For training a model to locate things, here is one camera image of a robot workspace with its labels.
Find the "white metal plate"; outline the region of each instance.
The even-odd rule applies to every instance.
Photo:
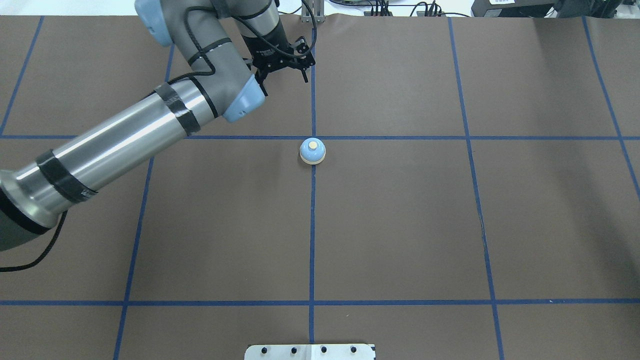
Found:
[[[369,344],[252,345],[244,360],[375,360],[376,346]]]

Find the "robotic arm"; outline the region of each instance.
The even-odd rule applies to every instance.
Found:
[[[0,170],[0,251],[46,233],[68,208],[89,200],[136,165],[223,116],[234,122],[265,99],[270,72],[315,65],[303,37],[287,41],[277,0],[136,0],[163,46],[175,44],[193,72],[15,172]],[[252,54],[255,75],[219,20],[232,17]]]

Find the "blue joint cap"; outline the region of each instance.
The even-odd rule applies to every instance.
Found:
[[[308,138],[300,145],[300,157],[309,165],[320,164],[325,155],[324,143],[318,138]]]
[[[229,122],[235,122],[262,104],[264,104],[264,93],[255,77],[251,76],[222,116]]]
[[[156,41],[162,46],[171,45],[173,40],[164,21],[160,0],[136,0],[134,6],[142,23],[144,23]]]

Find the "white bracket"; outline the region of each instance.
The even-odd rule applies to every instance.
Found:
[[[314,11],[314,17],[317,23],[324,22],[324,0],[305,0],[311,10]],[[307,10],[307,7],[302,4],[302,22],[311,22],[311,15]]]
[[[376,360],[369,344],[252,345],[244,360]]]

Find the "small round object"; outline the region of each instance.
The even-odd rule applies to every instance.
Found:
[[[324,143],[318,138],[308,138],[300,145],[300,158],[309,165],[320,164],[325,155]]]

